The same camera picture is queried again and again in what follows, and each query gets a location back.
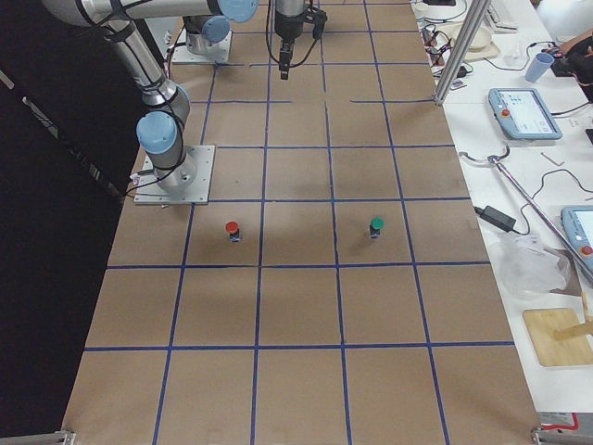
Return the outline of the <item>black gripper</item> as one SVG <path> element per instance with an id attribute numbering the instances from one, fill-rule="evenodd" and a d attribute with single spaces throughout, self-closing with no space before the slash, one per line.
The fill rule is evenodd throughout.
<path id="1" fill-rule="evenodd" d="M 278 62 L 282 80 L 287 80 L 289 77 L 294 41 L 303 32 L 307 9 L 305 0 L 275 1 L 274 31 L 282 39 Z"/>

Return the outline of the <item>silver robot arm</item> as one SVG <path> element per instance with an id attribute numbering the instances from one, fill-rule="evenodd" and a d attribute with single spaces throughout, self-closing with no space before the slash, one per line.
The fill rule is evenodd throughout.
<path id="1" fill-rule="evenodd" d="M 186 16 L 183 25 L 186 32 L 185 45 L 194 54 L 202 53 L 206 48 L 221 43 L 231 32 L 231 23 L 250 20 L 256 12 L 257 1 L 219 1 L 215 11 L 209 15 Z M 267 5 L 265 20 L 265 43 L 270 59 L 278 66 L 280 78 L 286 81 L 289 72 L 304 64 L 308 56 L 300 61 L 293 61 L 294 46 L 303 33 L 304 26 L 312 27 L 313 42 L 311 52 L 321 40 L 327 22 L 327 14 L 314 6 L 311 1 L 270 1 Z M 281 39 L 279 54 L 272 55 L 271 31 Z"/>
<path id="2" fill-rule="evenodd" d="M 151 159 L 153 182 L 166 190 L 184 189 L 196 172 L 183 141 L 189 96 L 158 64 L 135 22 L 188 17 L 242 23 L 255 15 L 258 5 L 257 1 L 43 2 L 45 9 L 64 23 L 100 30 L 127 67 L 148 110 L 136 125 L 137 138 Z"/>

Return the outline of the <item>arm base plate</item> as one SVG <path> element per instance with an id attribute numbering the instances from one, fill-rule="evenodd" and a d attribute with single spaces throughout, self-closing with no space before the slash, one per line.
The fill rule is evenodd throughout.
<path id="1" fill-rule="evenodd" d="M 216 147 L 184 148 L 186 156 L 181 166 L 156 184 L 152 161 L 145 155 L 143 169 L 148 170 L 148 174 L 139 178 L 139 188 L 132 192 L 136 205 L 208 204 Z"/>
<path id="2" fill-rule="evenodd" d="M 180 33 L 177 46 L 172 54 L 172 63 L 177 65 L 215 65 L 227 64 L 231 52 L 233 32 L 217 43 L 206 40 L 201 34 L 186 37 L 186 31 Z"/>

